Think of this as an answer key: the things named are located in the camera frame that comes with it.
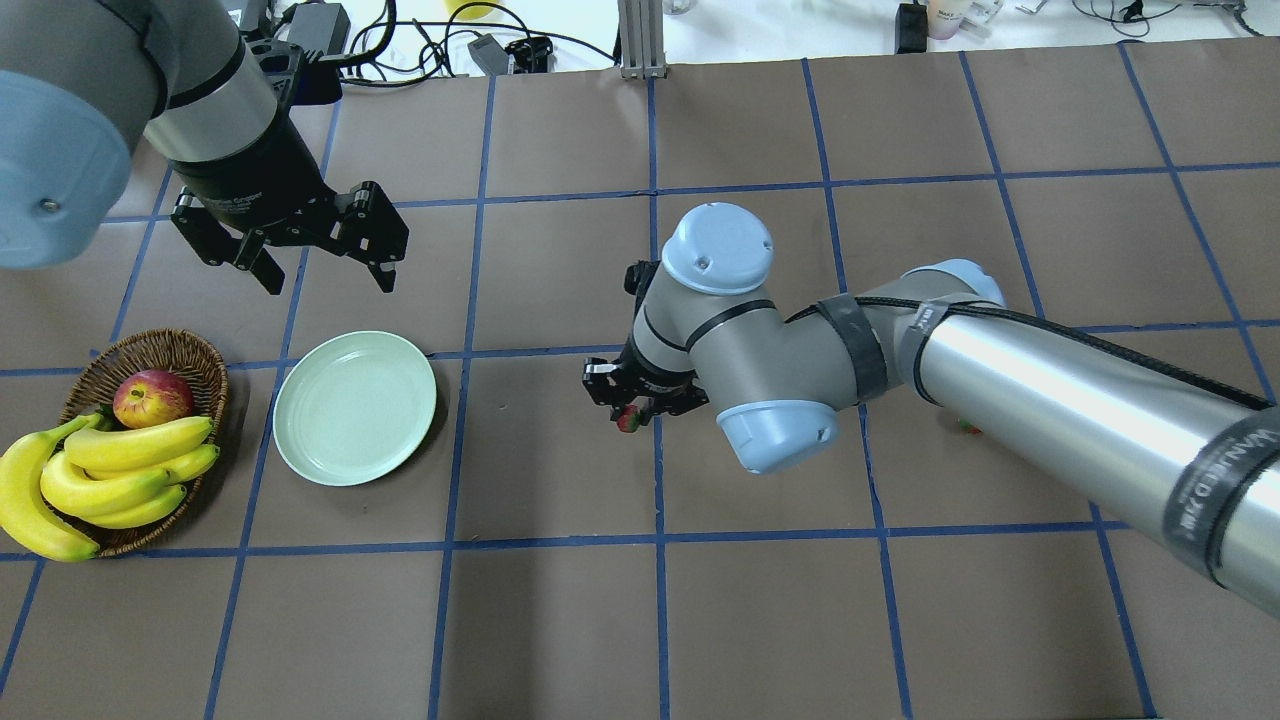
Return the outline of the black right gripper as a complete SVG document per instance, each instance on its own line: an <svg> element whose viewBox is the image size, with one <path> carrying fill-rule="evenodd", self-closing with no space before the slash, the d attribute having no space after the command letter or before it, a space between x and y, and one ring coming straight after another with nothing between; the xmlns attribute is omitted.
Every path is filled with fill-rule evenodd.
<svg viewBox="0 0 1280 720"><path fill-rule="evenodd" d="M709 404L707 392L695 383L694 372L671 372L646 360L632 345L618 356L586 357L582 387L596 406L608 407L612 419L632 415L684 415Z"/></svg>

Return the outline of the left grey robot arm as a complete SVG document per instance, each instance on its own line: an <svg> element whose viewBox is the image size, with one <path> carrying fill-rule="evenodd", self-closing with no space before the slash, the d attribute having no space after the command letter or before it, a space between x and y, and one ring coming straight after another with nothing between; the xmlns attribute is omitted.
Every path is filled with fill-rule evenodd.
<svg viewBox="0 0 1280 720"><path fill-rule="evenodd" d="M296 104L339 99L342 69L387 45L248 41L219 1L5 1L3 266L83 254L146 140L183 184L170 219L204 264L275 295L270 249L315 247L392 292L408 227L378 183L328 186L291 119Z"/></svg>

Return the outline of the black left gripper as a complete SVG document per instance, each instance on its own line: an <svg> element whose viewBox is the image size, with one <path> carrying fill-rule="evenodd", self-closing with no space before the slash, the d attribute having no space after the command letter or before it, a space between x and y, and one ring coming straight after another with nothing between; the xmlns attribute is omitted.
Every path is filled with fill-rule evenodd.
<svg viewBox="0 0 1280 720"><path fill-rule="evenodd" d="M172 167L183 190L170 220L205 264L248 272L278 296L285 273L268 250L315 247L356 260L383 293L394 291L407 224L376 182L330 187L285 111L239 152Z"/></svg>

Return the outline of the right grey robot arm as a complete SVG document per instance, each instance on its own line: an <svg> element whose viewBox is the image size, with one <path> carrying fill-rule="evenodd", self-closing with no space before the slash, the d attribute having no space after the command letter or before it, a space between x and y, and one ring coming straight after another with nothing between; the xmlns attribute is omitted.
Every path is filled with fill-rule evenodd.
<svg viewBox="0 0 1280 720"><path fill-rule="evenodd" d="M745 208L687 211L632 264L628 337L582 386L623 432L708 406L755 474L828 448L841 411L902 387L1276 615L1277 406L1006 306L950 259L785 316L765 288L774 237Z"/></svg>

